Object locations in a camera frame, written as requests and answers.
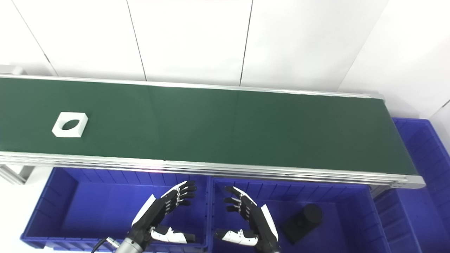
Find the metal bracket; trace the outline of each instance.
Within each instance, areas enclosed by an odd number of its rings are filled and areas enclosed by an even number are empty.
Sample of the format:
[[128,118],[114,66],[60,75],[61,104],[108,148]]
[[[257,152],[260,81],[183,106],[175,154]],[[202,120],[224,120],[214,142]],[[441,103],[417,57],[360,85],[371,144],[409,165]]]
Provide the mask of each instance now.
[[34,166],[23,166],[17,174],[5,164],[0,164],[0,176],[13,185],[24,185],[33,172]]

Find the blue plastic bin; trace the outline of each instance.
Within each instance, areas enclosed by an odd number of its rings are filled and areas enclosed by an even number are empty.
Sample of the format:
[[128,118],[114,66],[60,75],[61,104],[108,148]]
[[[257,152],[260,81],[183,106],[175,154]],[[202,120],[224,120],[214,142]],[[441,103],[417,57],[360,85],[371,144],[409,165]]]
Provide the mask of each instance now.
[[390,190],[375,199],[392,253],[448,253],[450,157],[428,120],[393,120],[427,186]]
[[[147,252],[201,253],[210,236],[208,176],[75,168],[53,169],[22,241],[35,248],[91,251],[100,238],[124,239],[131,222],[151,194],[159,198],[174,185],[195,180],[196,197],[162,224],[196,235],[194,244],[153,242]],[[107,243],[100,251],[111,252]]]
[[[234,185],[247,192],[258,206],[267,204],[279,234],[283,253],[389,253],[389,247],[375,205],[365,185],[261,181],[213,178],[212,227],[249,229],[237,212],[227,212],[224,186]],[[323,222],[295,245],[291,245],[279,225],[308,203],[323,210]],[[214,238],[213,253],[253,253],[253,247]]]

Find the floor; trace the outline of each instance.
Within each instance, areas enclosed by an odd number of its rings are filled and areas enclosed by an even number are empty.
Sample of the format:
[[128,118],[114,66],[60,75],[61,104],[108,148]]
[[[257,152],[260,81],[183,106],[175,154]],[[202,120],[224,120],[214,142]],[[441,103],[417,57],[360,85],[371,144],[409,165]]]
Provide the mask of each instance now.
[[51,169],[36,167],[25,185],[0,178],[0,252],[54,253],[51,248],[35,249],[20,240]]

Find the black cylindrical object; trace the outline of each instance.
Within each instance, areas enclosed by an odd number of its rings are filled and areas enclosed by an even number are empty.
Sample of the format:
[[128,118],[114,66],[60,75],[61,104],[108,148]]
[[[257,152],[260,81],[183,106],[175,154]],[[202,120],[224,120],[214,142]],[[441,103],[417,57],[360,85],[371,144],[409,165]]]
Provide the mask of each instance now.
[[314,204],[308,204],[283,224],[281,231],[290,243],[295,244],[322,222],[322,209]]

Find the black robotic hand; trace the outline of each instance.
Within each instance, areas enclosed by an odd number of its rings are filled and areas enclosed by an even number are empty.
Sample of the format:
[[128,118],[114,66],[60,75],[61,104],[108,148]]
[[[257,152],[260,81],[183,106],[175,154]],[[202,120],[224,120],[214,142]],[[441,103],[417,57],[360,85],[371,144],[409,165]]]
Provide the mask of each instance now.
[[258,207],[250,196],[234,186],[226,186],[225,190],[237,198],[224,198],[229,212],[239,212],[248,221],[251,230],[231,231],[218,229],[214,236],[236,244],[254,246],[257,253],[280,253],[278,233],[274,221],[266,205]]
[[196,190],[195,181],[184,181],[159,199],[151,195],[134,218],[131,230],[116,253],[140,253],[153,240],[184,244],[195,242],[195,235],[173,230],[160,223],[166,214],[179,205],[189,206],[191,202],[187,199],[195,197]]

